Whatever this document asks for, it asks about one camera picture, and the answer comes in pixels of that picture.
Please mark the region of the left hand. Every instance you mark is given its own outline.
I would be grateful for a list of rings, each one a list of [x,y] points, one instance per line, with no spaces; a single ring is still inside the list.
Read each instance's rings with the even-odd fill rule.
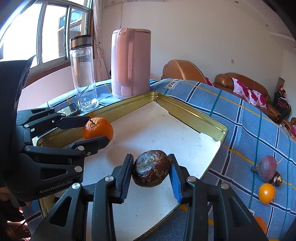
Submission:
[[[19,201],[13,194],[11,194],[10,190],[7,187],[0,188],[0,200],[11,201],[14,207],[24,207],[24,206],[32,205],[32,201],[28,201],[28,202]]]

